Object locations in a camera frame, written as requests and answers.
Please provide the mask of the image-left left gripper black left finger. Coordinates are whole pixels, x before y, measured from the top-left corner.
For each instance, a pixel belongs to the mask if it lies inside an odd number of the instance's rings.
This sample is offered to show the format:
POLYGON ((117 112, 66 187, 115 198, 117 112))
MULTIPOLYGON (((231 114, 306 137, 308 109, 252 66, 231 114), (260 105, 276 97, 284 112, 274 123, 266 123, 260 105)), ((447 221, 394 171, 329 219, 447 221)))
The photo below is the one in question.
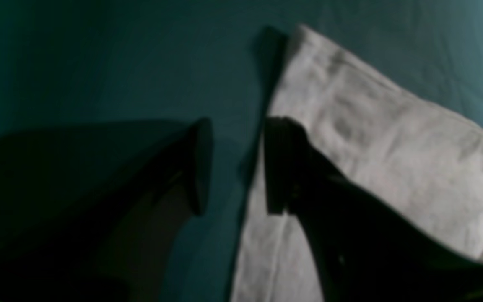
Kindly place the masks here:
POLYGON ((159 302, 208 203, 213 123, 137 120, 0 138, 0 302, 159 302))

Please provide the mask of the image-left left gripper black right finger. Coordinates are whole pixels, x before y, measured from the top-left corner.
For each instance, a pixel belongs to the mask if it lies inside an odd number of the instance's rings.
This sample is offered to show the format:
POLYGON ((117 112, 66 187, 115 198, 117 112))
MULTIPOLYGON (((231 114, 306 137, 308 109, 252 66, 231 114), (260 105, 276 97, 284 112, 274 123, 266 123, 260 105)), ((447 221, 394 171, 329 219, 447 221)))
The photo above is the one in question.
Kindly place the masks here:
POLYGON ((268 213, 299 220, 326 302, 483 302, 483 264, 347 179, 295 120, 267 118, 263 149, 268 213))

